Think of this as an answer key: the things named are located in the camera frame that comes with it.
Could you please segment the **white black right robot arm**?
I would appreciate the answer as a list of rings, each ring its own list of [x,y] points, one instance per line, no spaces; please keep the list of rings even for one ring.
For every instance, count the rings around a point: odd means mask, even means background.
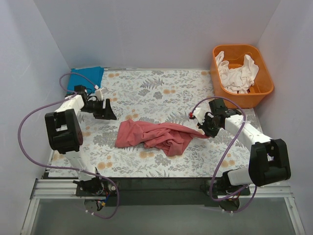
[[[247,123],[243,109],[229,109],[222,97],[211,100],[209,107],[210,110],[205,111],[196,105],[189,114],[190,119],[198,121],[198,128],[206,136],[214,138],[224,129],[233,134],[231,143],[239,141],[250,151],[247,167],[226,171],[220,178],[212,177],[210,195],[217,191],[234,195],[251,184],[261,187],[290,179],[287,144],[282,139],[264,135]]]

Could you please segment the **red t shirt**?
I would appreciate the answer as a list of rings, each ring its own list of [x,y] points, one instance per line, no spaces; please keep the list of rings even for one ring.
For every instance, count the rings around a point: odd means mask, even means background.
[[[160,149],[170,157],[182,155],[194,138],[207,139],[208,136],[180,124],[154,124],[129,119],[121,122],[115,147],[126,148],[143,143],[145,148]]]

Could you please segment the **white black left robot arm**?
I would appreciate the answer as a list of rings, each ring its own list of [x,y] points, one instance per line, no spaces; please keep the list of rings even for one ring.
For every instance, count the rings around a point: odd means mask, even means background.
[[[104,192],[103,180],[80,147],[83,145],[83,132],[77,115],[82,111],[93,114],[95,119],[117,120],[110,100],[104,99],[102,89],[95,88],[96,100],[89,100],[87,88],[74,86],[75,97],[62,103],[56,111],[45,115],[48,141],[52,150],[65,156],[72,168],[77,171],[77,184],[83,191],[94,196]]]

